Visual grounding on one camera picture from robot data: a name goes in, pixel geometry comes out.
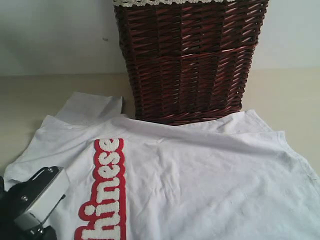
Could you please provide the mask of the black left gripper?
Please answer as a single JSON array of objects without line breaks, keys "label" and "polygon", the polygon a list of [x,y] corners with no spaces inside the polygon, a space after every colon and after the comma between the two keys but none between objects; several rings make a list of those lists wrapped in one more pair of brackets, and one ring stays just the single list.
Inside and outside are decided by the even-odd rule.
[{"label": "black left gripper", "polygon": [[50,225],[38,225],[28,230],[20,229],[9,216],[9,190],[0,178],[0,238],[2,240],[56,240],[56,231]]}]

